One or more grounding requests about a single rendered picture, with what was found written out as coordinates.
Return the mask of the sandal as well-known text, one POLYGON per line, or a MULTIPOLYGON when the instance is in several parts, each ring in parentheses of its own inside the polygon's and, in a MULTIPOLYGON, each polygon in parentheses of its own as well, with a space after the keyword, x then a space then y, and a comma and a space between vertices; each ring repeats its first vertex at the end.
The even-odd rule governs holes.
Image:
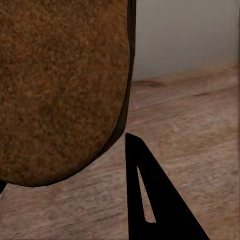
POLYGON ((0 180, 68 179, 123 134, 137 0, 0 0, 0 180))

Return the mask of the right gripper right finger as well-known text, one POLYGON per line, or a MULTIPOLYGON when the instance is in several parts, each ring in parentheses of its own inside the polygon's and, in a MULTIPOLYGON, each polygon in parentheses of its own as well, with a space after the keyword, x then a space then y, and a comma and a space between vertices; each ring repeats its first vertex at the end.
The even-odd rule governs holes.
POLYGON ((145 142, 125 134, 129 240, 210 240, 145 142), (137 167, 156 223, 145 220, 137 167))

